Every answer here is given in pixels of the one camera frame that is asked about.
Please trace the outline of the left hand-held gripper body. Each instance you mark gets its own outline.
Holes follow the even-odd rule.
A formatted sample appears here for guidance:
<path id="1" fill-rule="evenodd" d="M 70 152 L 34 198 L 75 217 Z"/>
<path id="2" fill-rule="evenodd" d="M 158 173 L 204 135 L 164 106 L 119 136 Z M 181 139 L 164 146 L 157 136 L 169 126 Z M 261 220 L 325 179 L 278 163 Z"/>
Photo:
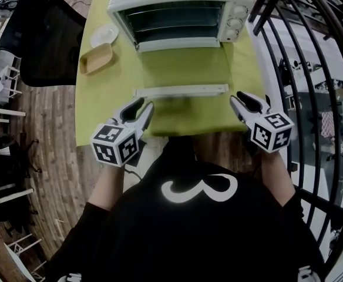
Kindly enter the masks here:
<path id="1" fill-rule="evenodd" d="M 122 120 L 119 116 L 100 123 L 90 137 L 90 145 L 98 162 L 116 167 L 136 166 L 144 148 L 141 140 L 144 119 Z"/>

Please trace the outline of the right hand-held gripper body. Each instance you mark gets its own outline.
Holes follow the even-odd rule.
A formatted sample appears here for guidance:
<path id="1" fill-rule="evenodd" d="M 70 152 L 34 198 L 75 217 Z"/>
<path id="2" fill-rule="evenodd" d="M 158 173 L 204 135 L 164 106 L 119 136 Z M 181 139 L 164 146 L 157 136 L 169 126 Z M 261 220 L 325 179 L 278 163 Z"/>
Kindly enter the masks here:
<path id="1" fill-rule="evenodd" d="M 273 153 L 290 144 L 294 127 L 284 112 L 262 114 L 246 122 L 251 130 L 250 140 L 267 153 Z"/>

